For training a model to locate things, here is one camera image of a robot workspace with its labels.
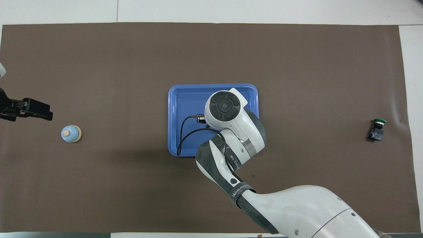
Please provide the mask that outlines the brown table mat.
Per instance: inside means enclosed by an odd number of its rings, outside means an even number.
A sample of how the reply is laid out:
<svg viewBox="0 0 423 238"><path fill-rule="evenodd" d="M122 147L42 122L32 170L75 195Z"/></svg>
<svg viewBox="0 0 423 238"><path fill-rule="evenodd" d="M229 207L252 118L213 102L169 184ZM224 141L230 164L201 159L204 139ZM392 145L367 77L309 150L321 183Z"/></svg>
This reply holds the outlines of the brown table mat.
<svg viewBox="0 0 423 238"><path fill-rule="evenodd" d="M0 232L263 232L168 151L168 91L194 83L258 89L266 146L238 172L257 192L318 185L371 227L420 232L396 25L5 25L0 62L10 98L54 113L0 119Z"/></svg>

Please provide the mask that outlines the light blue call bell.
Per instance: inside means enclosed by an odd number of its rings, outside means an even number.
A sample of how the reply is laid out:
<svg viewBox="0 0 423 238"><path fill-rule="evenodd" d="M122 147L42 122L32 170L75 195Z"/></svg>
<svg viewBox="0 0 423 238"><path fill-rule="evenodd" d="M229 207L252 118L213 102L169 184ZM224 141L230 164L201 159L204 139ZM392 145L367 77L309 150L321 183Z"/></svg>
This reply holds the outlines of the light blue call bell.
<svg viewBox="0 0 423 238"><path fill-rule="evenodd" d="M81 139L82 131L76 125L68 125L62 129L60 135L64 141L69 143L76 143Z"/></svg>

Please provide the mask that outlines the green push button switch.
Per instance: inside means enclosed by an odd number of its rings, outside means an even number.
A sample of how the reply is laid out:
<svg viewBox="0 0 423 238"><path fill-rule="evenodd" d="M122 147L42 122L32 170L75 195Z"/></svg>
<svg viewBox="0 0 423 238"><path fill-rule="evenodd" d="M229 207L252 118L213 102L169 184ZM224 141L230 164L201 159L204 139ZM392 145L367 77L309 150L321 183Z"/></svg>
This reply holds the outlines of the green push button switch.
<svg viewBox="0 0 423 238"><path fill-rule="evenodd" d="M384 130L383 127L387 123L386 120L375 118L373 120L373 126L370 128L367 138L374 141L381 141L383 138Z"/></svg>

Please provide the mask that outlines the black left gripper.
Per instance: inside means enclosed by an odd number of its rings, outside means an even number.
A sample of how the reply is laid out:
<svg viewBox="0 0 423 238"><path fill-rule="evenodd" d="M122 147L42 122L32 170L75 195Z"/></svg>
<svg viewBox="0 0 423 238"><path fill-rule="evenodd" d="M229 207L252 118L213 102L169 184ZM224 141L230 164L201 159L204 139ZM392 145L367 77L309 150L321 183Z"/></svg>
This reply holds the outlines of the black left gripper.
<svg viewBox="0 0 423 238"><path fill-rule="evenodd" d="M9 99L5 91L0 88L0 119L15 122L17 117L34 117L52 121L53 112L50 109L51 106L49 104L35 99Z"/></svg>

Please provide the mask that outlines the blue plastic tray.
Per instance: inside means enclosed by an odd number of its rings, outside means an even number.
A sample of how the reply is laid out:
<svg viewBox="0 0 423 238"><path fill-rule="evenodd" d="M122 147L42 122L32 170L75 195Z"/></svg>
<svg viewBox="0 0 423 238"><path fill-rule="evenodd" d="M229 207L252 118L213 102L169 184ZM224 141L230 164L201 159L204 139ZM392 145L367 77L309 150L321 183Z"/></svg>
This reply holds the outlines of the blue plastic tray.
<svg viewBox="0 0 423 238"><path fill-rule="evenodd" d="M168 150L177 156L180 137L196 129L205 128L191 115L204 114L205 103L213 93L236 88L247 100L246 109L259 117L258 90L250 83L175 85L168 92Z"/></svg>

